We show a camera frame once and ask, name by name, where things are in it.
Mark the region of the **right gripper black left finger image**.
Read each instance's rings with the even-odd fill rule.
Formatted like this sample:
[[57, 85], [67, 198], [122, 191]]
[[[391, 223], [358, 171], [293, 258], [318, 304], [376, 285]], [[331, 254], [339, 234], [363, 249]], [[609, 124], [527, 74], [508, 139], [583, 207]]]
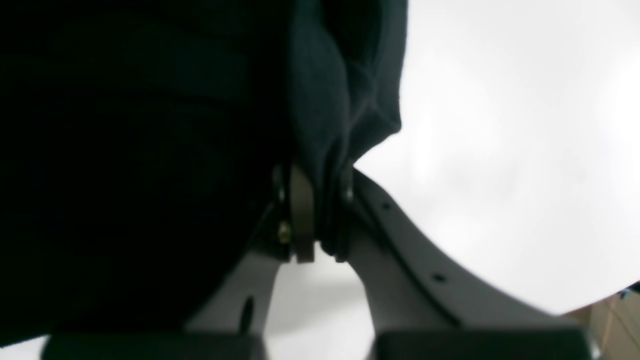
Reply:
[[263, 333], [281, 264], [314, 260], [314, 191], [299, 163], [277, 165], [274, 200], [242, 258], [179, 332], [58, 332], [42, 360], [266, 360]]

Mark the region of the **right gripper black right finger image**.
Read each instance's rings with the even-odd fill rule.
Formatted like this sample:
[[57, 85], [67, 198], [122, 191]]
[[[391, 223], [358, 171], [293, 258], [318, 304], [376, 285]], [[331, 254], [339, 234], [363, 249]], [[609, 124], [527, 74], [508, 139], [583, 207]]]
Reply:
[[578, 322], [499, 291], [432, 243], [374, 181], [343, 169], [334, 257], [361, 280], [370, 360], [594, 360]]

